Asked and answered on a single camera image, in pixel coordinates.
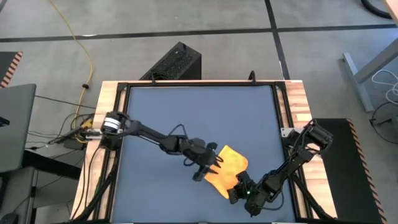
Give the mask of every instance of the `black box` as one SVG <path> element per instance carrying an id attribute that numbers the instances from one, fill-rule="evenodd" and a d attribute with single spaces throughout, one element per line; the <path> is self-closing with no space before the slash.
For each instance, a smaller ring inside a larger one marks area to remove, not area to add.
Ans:
<path id="1" fill-rule="evenodd" d="M 178 42 L 140 80 L 201 80 L 201 53 Z"/>

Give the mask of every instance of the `white cable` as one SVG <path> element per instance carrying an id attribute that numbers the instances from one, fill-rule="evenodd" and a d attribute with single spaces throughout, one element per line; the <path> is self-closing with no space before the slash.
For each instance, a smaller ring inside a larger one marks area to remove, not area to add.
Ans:
<path id="1" fill-rule="evenodd" d="M 395 84 L 391 84 L 391 83 L 385 83 L 385 82 L 374 81 L 374 77 L 375 77 L 376 75 L 378 75 L 379 73 L 381 73 L 381 72 L 387 72 L 388 74 L 391 74 L 393 77 L 396 78 L 397 82 L 396 82 Z M 390 71 L 388 71 L 388 70 L 380 70 L 380 71 L 376 72 L 376 73 L 372 76 L 372 82 L 377 83 L 377 84 L 392 86 L 392 88 L 386 92 L 386 99 L 387 99 L 390 103 L 392 103 L 392 104 L 394 104 L 394 105 L 398 105 L 398 102 L 396 102 L 396 101 L 394 101 L 394 100 L 390 100 L 390 98 L 388 97 L 388 94 L 389 94 L 390 92 L 392 92 L 392 94 L 394 94 L 395 96 L 398 96 L 398 77 L 397 77 L 397 75 L 395 75 L 394 73 L 392 73 L 392 72 L 390 72 Z"/>

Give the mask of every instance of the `orange warning stripe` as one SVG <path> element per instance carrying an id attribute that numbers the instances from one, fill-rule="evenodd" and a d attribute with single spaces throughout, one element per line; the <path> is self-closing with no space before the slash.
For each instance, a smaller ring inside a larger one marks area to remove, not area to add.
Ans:
<path id="1" fill-rule="evenodd" d="M 378 208 L 378 212 L 380 214 L 381 222 L 383 224 L 387 224 L 387 219 L 386 219 L 386 216 L 384 214 L 384 210 L 382 209 L 382 206 L 381 206 L 381 203 L 380 203 L 380 199 L 379 199 L 379 195 L 377 194 L 376 188 L 375 188 L 375 186 L 373 184 L 373 180 L 372 180 L 370 171 L 368 169 L 368 165 L 367 165 L 367 163 L 365 161 L 365 156 L 363 154 L 362 147 L 359 144 L 358 136 L 356 135 L 356 131 L 355 131 L 355 128 L 354 128 L 354 123 L 353 123 L 353 121 L 351 119 L 347 119 L 347 121 L 349 122 L 349 126 L 351 128 L 351 133 L 353 134 L 353 137 L 354 137 L 355 145 L 356 145 L 356 148 L 357 148 L 358 153 L 359 153 L 359 158 L 361 158 L 361 160 L 362 160 L 362 165 L 363 165 L 365 174 L 366 174 L 366 176 L 368 178 L 369 186 L 370 186 L 370 188 L 372 190 L 372 194 L 373 194 L 373 197 L 374 197 L 374 203 L 376 204 L 376 206 Z"/>
<path id="2" fill-rule="evenodd" d="M 14 59 L 12 59 L 8 71 L 6 72 L 6 75 L 3 77 L 2 80 L 0 80 L 0 88 L 5 88 L 10 84 L 11 78 L 14 75 L 14 72 L 17 69 L 19 62 L 21 61 L 22 54 L 22 52 L 18 52 L 17 54 L 15 54 Z"/>

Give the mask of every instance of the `yellow cloth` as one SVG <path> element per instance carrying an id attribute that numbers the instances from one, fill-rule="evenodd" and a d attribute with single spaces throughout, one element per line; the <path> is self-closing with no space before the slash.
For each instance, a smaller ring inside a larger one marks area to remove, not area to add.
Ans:
<path id="1" fill-rule="evenodd" d="M 224 146 L 218 156 L 224 160 L 224 162 L 220 162 L 221 168 L 211 166 L 211 169 L 218 174 L 207 173 L 205 180 L 211 183 L 224 198 L 229 199 L 227 190 L 232 189 L 238 183 L 236 174 L 248 168 L 248 160 L 229 146 Z"/>

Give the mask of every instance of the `concrete floor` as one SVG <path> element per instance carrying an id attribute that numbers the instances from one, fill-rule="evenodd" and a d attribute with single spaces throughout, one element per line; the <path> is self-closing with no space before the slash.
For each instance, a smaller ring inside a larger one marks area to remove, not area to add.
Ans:
<path id="1" fill-rule="evenodd" d="M 179 30 L 270 28 L 263 0 L 54 0 L 77 35 L 123 34 Z M 374 1 L 382 7 L 381 1 Z M 277 27 L 320 27 L 393 24 L 363 9 L 357 0 L 271 0 Z M 46 0 L 8 0 L 0 11 L 0 39 L 51 37 L 69 32 Z M 368 159 L 387 219 L 398 220 L 397 145 L 379 138 L 346 76 L 342 59 L 351 53 L 362 67 L 398 37 L 398 29 L 361 29 L 279 33 L 291 79 L 304 81 L 313 117 L 353 119 Z M 283 79 L 272 33 L 216 34 L 84 40 L 95 75 L 83 104 L 95 106 L 104 80 L 136 80 L 178 41 L 202 53 L 203 79 Z M 37 94 L 77 102 L 89 72 L 84 52 L 74 41 L 4 42 L 0 51 L 23 51 L 11 85 L 35 83 Z M 387 67 L 398 73 L 398 60 Z M 367 83 L 373 103 L 384 102 L 383 86 Z M 71 105 L 35 99 L 30 130 L 57 133 Z M 82 113 L 92 110 L 83 109 Z M 68 152 L 60 146 L 39 149 L 45 156 Z M 74 164 L 74 152 L 60 160 Z M 55 177 L 40 174 L 39 186 Z M 66 203 L 77 182 L 62 179 L 38 193 L 37 223 L 68 219 Z"/>

